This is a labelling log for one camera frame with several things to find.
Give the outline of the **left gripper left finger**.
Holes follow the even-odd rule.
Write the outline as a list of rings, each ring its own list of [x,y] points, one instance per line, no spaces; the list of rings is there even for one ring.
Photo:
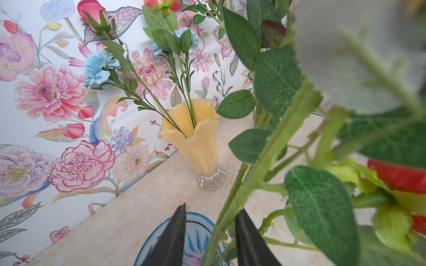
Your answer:
[[[180,205],[142,266],[182,266],[186,234],[186,204]]]

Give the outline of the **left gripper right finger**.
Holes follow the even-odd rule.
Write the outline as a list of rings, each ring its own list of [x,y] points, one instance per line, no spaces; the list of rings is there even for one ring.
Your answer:
[[[236,216],[235,234],[239,266],[281,266],[245,209]]]

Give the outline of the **light blue rose stem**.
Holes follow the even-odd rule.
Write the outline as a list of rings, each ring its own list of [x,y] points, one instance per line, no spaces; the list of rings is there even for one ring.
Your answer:
[[[382,244],[374,208],[354,208],[349,187],[326,170],[361,154],[426,168],[424,1],[248,1],[247,16],[221,10],[227,36],[254,74],[253,105],[242,93],[218,112],[261,113],[230,148],[242,165],[216,221],[202,265],[237,258],[242,209],[267,246],[276,216],[295,220],[292,248],[319,251],[336,266],[424,258]]]

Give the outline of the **red rose stem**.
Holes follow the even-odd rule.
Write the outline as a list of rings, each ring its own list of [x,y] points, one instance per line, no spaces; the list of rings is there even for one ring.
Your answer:
[[[349,187],[354,208],[376,209],[373,229],[382,244],[416,256],[412,247],[426,233],[425,170],[351,158],[326,170]]]

